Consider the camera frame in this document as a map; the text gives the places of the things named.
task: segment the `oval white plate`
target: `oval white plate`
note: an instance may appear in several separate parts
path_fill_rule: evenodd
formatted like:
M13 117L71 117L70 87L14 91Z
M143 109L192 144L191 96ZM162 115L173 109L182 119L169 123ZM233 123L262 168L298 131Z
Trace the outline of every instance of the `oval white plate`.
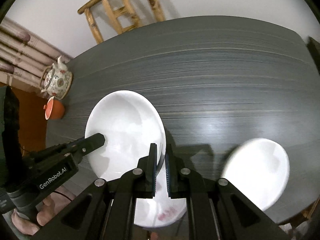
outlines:
M289 158L283 147L265 138L255 138L232 153L221 177L264 211L280 198L289 173Z
M118 179L136 168L138 160L149 154L150 143L157 144L159 174L156 177L156 196L137 199L136 225L161 227L175 222L185 213L185 200L180 200L184 202L181 207L180 202L168 198L163 165L166 147L164 127L158 112L145 97L127 90L105 96L89 116L85 137L97 132L105 136L106 142L90 153L88 160L96 175L106 181Z

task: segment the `teapot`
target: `teapot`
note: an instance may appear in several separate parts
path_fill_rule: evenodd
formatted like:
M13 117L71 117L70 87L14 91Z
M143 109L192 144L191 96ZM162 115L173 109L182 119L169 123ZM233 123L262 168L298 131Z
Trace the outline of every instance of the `teapot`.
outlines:
M39 83L41 93L48 92L50 96L59 100L63 99L69 91L72 77L72 73L68 71L60 56L57 63L52 63L52 66L44 70Z

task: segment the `striped curtain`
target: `striped curtain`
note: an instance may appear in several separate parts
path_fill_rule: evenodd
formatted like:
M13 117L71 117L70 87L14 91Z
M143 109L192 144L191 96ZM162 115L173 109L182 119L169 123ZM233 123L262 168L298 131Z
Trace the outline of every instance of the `striped curtain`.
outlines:
M58 57L71 57L8 18L0 24L0 82L25 91L40 93L44 69Z

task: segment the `dark gray table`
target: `dark gray table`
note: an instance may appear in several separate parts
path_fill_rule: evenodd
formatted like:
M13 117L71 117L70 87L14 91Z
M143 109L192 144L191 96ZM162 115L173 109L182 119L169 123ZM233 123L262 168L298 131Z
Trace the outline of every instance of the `dark gray table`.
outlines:
M167 141L205 178L217 179L229 153L246 140L280 143L290 177L266 211L275 222L319 195L320 77L297 33L240 17L175 19L107 40L68 67L74 80L63 100L66 114L49 120L47 147L84 136L105 95L133 90L155 106ZM86 184L95 176L84 166Z

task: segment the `orange ceramic pot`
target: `orange ceramic pot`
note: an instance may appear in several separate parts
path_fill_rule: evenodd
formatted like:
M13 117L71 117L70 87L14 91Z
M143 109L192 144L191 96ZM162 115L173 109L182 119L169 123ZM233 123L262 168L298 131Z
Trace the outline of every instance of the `orange ceramic pot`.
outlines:
M65 111L63 104L59 100L54 99L54 97L48 100L48 103L44 105L43 109L45 109L44 117L47 120L61 119Z

